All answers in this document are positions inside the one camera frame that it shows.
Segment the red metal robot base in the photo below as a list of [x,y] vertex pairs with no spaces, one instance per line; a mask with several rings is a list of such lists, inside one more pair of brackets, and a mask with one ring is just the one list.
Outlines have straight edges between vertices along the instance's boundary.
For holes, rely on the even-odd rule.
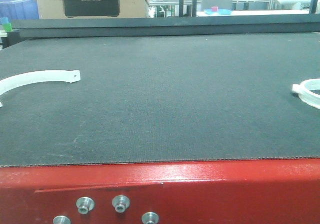
[[[117,213],[114,197],[130,206]],[[76,201],[90,197],[86,215]],[[51,224],[317,224],[319,159],[10,167],[0,170],[0,221]]]

